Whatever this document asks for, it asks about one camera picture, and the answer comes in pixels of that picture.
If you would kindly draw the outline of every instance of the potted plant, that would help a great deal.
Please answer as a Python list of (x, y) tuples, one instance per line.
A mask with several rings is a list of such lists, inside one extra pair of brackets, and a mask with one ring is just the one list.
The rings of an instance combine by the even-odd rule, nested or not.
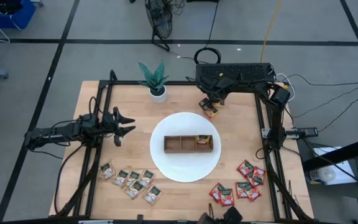
[(149, 88), (149, 94), (154, 103), (163, 103), (167, 99), (167, 89), (164, 84), (168, 78), (168, 76), (164, 77), (164, 63), (161, 61), (154, 73), (140, 62), (139, 68), (145, 78), (145, 81), (139, 81), (139, 83)]

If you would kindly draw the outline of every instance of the green leaves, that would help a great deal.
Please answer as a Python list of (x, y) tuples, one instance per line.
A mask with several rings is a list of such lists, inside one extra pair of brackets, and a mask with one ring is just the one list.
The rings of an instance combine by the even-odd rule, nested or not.
[(157, 69), (152, 73), (143, 63), (139, 62), (139, 68), (144, 74), (145, 82), (139, 82), (141, 85), (149, 87), (154, 91), (159, 91), (163, 88), (168, 76), (164, 77), (165, 66), (163, 61), (160, 62)]

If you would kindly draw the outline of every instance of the black fan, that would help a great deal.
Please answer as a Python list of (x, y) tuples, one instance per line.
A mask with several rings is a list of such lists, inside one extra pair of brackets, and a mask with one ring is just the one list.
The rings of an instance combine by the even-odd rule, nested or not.
[[(172, 12), (171, 5), (167, 0), (145, 0), (147, 17), (153, 28), (152, 43), (169, 51), (170, 48), (163, 40), (172, 33)], [(156, 44), (154, 36), (157, 36), (165, 45)]]

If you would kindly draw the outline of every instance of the wooden tray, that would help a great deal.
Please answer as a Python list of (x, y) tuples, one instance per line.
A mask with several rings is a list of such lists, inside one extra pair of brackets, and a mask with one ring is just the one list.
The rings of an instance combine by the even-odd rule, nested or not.
[(197, 136), (164, 136), (165, 153), (212, 152), (212, 136), (207, 144), (198, 144)]

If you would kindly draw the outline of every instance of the wooden table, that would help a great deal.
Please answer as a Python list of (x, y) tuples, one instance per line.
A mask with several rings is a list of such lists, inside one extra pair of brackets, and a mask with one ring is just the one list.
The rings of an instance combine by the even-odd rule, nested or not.
[[(83, 82), (74, 118), (88, 113), (89, 99), (96, 95), (97, 87), (98, 82)], [(133, 124), (136, 125), (136, 129), (121, 140), (121, 147), (114, 145), (113, 138), (106, 138), (103, 142), (100, 161), (100, 165), (112, 161), (117, 171), (120, 169), (151, 170), (156, 174), (154, 184), (163, 191), (163, 195), (154, 206), (150, 206), (141, 197), (131, 200), (118, 186), (112, 184), (112, 180), (105, 181), (98, 176), (91, 218), (135, 220), (138, 214), (143, 214), (145, 220), (198, 220), (203, 212), (208, 212), (209, 203), (213, 205), (215, 217), (221, 218), (228, 207), (222, 208), (209, 196), (209, 191), (214, 185), (220, 182), (226, 188), (234, 190), (235, 182), (245, 181), (236, 171), (244, 159), (255, 166), (265, 168), (264, 161), (255, 157), (256, 150), (262, 147), (262, 141), (254, 95), (231, 93), (226, 100), (226, 106), (219, 109), (219, 114), (212, 120), (222, 142), (221, 157), (215, 169), (205, 178), (191, 183), (179, 183), (166, 178), (157, 169), (150, 155), (150, 137), (154, 127), (173, 113), (187, 111), (203, 115), (198, 102), (205, 97), (195, 86), (167, 86), (167, 91), (167, 101), (155, 104), (151, 102), (148, 89), (143, 86), (113, 86), (109, 110), (112, 111), (113, 106), (117, 106), (123, 116), (136, 119)], [(284, 126), (291, 127), (287, 114)], [(296, 141), (286, 140), (284, 145), (298, 151)], [(65, 158), (78, 146), (78, 144), (73, 144), (68, 147), (65, 151)], [(58, 192), (59, 209), (62, 209), (78, 186), (84, 151), (85, 148), (77, 152), (63, 169)], [(306, 214), (312, 217), (313, 212), (301, 159), (293, 152), (286, 150), (280, 152), (286, 182), (291, 180), (292, 194), (296, 195), (300, 207)], [(274, 221), (268, 181), (266, 179), (264, 185), (258, 187), (262, 196), (254, 202), (248, 199), (237, 199), (235, 196), (236, 208), (243, 216), (243, 221)], [(84, 213), (87, 195), (87, 190), (85, 190), (80, 214)], [(277, 198), (281, 217), (285, 217), (280, 194)]]

